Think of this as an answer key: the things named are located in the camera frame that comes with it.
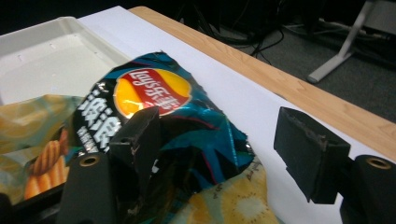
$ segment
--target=white tray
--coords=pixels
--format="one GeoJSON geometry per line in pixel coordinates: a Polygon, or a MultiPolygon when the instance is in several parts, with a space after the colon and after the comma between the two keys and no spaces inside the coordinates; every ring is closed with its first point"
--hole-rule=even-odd
{"type": "Polygon", "coordinates": [[[63,17],[0,36],[0,105],[44,94],[85,96],[129,58],[63,17]]]}

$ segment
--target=red and yellow logo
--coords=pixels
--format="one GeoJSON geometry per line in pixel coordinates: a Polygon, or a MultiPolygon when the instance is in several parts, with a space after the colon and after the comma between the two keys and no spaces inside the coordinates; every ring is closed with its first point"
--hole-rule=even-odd
{"type": "Polygon", "coordinates": [[[175,73],[162,69],[137,69],[117,79],[114,104],[130,118],[138,110],[157,105],[160,115],[172,113],[191,98],[191,85],[175,73]]]}

